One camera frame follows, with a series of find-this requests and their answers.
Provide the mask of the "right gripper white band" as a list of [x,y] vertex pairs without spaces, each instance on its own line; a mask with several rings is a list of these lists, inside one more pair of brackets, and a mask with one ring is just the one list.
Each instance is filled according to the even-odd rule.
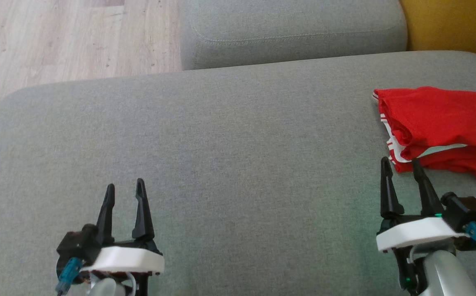
[[[443,205],[419,159],[413,159],[421,216],[427,217],[381,230],[376,236],[377,248],[395,256],[399,285],[411,296],[467,296],[469,275],[456,257],[455,242],[469,235],[451,229],[442,218]],[[388,157],[380,162],[380,215],[390,219],[404,214],[392,181]]]

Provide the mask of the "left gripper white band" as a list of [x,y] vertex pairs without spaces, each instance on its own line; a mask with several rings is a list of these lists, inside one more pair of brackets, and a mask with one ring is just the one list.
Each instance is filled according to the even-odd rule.
[[[114,184],[108,184],[96,223],[96,239],[101,245],[114,243],[114,193]],[[139,241],[153,240],[155,233],[151,209],[142,178],[137,180],[135,197],[138,205],[131,236]],[[86,296],[147,296],[149,278],[165,271],[164,256],[155,249],[153,242],[149,247],[101,247],[91,243],[80,248],[80,257],[84,260],[80,276],[88,285]]]

